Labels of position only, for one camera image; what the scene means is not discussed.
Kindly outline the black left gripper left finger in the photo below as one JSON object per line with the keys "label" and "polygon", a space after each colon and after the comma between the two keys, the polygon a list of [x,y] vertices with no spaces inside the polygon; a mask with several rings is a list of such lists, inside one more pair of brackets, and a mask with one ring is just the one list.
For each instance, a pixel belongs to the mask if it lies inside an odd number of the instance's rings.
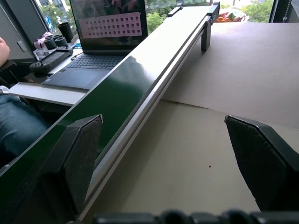
{"label": "black left gripper left finger", "polygon": [[14,198],[15,224],[70,224],[83,210],[102,116],[75,121],[26,176]]}

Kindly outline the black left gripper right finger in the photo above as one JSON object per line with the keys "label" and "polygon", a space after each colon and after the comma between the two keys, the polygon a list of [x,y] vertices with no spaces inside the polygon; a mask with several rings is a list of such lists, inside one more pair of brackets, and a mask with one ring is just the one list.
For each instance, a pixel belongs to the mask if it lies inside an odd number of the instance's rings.
{"label": "black left gripper right finger", "polygon": [[269,125],[225,117],[238,168],[261,211],[298,211],[299,154]]}

